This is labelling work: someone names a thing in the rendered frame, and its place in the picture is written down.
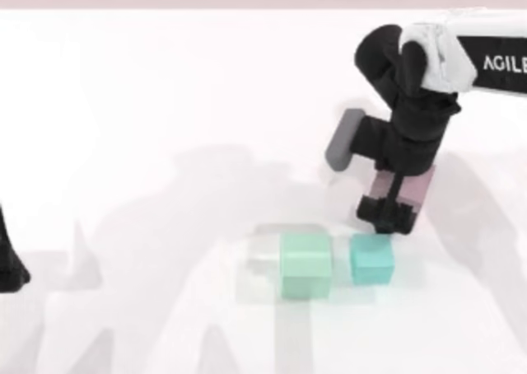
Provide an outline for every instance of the mint green cube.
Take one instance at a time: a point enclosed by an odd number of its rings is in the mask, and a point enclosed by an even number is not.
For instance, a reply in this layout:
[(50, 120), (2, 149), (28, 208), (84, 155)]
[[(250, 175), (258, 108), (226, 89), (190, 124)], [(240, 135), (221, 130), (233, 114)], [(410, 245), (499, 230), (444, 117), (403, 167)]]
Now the mint green cube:
[(394, 274), (394, 252), (385, 234), (356, 234), (350, 240), (352, 281), (356, 285), (385, 285)]
[(331, 288), (333, 257), (326, 234), (283, 234), (280, 241), (282, 297), (326, 298)]

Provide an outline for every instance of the white floor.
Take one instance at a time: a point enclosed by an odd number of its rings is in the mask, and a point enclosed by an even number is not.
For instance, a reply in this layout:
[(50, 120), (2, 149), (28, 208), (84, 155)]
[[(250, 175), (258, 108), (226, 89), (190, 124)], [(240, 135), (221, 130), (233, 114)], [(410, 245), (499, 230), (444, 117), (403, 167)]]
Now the white floor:
[[(527, 100), (463, 96), (393, 284), (349, 284), (373, 176), (324, 168), (369, 30), (430, 12), (3, 12), (0, 195), (34, 276), (2, 374), (527, 372)], [(275, 298), (277, 235), (335, 236), (331, 298)]]

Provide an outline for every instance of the black banner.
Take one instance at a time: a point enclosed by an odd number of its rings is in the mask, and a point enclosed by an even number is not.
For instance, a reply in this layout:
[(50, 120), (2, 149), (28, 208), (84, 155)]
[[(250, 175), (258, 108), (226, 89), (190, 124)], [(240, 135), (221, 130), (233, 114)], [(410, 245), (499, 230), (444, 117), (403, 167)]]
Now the black banner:
[(478, 70), (475, 87), (527, 94), (527, 38), (458, 39)]

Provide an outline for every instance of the dog's ear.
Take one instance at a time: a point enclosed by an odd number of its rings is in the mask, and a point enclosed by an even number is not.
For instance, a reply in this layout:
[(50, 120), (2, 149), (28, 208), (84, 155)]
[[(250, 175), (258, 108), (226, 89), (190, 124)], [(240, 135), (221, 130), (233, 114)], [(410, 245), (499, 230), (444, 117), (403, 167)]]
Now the dog's ear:
[(427, 54), (415, 41), (409, 41), (401, 49), (396, 79), (407, 96), (416, 96), (421, 89), (427, 70)]

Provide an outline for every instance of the pink block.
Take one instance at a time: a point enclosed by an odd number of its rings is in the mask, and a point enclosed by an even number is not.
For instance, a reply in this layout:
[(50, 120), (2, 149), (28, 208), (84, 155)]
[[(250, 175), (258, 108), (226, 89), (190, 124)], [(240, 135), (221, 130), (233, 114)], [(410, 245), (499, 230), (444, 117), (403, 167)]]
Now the pink block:
[[(404, 178), (397, 201), (413, 206), (414, 212), (418, 213), (427, 196), (427, 191), (435, 170), (436, 166), (432, 166), (430, 170), (420, 176), (407, 176)], [(393, 178), (394, 174), (391, 172), (377, 172), (371, 185), (370, 197), (373, 199), (385, 197), (388, 194)]]

